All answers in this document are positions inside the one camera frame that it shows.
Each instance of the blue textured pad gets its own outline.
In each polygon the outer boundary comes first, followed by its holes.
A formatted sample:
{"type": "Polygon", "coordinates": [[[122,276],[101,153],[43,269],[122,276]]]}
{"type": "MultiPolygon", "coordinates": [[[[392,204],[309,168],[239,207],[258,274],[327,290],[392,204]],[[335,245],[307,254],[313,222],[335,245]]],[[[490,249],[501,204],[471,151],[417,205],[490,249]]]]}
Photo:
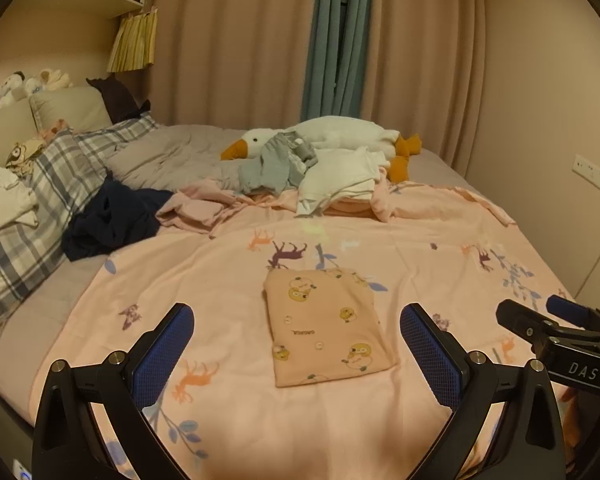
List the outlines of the blue textured pad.
{"type": "Polygon", "coordinates": [[[193,311],[182,308],[164,329],[134,373],[134,403],[153,406],[193,335],[193,311]]]}
{"type": "Polygon", "coordinates": [[[438,402],[455,410],[461,400],[460,373],[409,306],[400,314],[400,333],[438,402]]]}
{"type": "Polygon", "coordinates": [[[549,314],[559,317],[575,326],[585,327],[589,320],[589,309],[573,301],[565,300],[555,294],[546,300],[546,309],[549,314]]]}

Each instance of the blue curtain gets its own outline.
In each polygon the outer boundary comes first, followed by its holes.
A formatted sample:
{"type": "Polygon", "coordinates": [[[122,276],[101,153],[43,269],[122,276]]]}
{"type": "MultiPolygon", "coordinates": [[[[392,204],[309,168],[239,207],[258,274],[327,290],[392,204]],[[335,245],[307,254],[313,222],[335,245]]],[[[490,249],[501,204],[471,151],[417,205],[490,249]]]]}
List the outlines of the blue curtain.
{"type": "Polygon", "coordinates": [[[316,0],[302,120],[358,117],[365,78],[371,0],[316,0]]]}

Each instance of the silver bolt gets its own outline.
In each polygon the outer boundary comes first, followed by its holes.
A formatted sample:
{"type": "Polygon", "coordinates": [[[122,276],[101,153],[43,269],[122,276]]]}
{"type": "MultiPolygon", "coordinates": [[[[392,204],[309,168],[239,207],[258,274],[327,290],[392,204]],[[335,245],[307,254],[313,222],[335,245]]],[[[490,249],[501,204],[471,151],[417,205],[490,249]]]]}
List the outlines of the silver bolt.
{"type": "Polygon", "coordinates": [[[112,365],[119,365],[125,360],[126,354],[122,350],[116,350],[109,354],[109,362],[112,365]]]}
{"type": "Polygon", "coordinates": [[[54,361],[54,363],[51,365],[51,371],[52,372],[61,372],[62,370],[64,370],[65,366],[66,366],[66,361],[64,361],[62,359],[58,359],[58,361],[54,361]]]}
{"type": "Polygon", "coordinates": [[[531,366],[531,368],[536,372],[541,372],[542,370],[544,370],[544,365],[540,361],[538,361],[538,359],[531,359],[531,361],[529,362],[529,366],[531,366]]]}
{"type": "Polygon", "coordinates": [[[481,365],[487,362],[487,356],[477,350],[469,352],[469,359],[471,359],[471,361],[473,361],[477,365],[481,365]]]}

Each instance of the plaid pillowcase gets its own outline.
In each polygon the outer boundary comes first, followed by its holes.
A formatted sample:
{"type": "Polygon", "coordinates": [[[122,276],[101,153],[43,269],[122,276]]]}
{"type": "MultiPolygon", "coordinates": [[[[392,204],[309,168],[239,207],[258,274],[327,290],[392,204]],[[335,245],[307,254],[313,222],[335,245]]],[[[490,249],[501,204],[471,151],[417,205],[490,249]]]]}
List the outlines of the plaid pillowcase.
{"type": "Polygon", "coordinates": [[[63,130],[36,159],[30,187],[38,199],[38,227],[0,229],[0,333],[20,303],[64,259],[62,232],[100,189],[104,160],[121,144],[157,127],[147,113],[99,132],[73,136],[63,130]]]}

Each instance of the yellow striped fabric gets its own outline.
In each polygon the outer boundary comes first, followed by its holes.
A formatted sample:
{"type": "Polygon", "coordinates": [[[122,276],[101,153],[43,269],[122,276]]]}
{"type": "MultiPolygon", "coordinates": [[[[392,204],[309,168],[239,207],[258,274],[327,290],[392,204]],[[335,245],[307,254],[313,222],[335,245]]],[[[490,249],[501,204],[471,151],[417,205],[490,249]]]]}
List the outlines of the yellow striped fabric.
{"type": "Polygon", "coordinates": [[[123,18],[109,57],[108,72],[140,70],[154,63],[158,10],[123,18]]]}

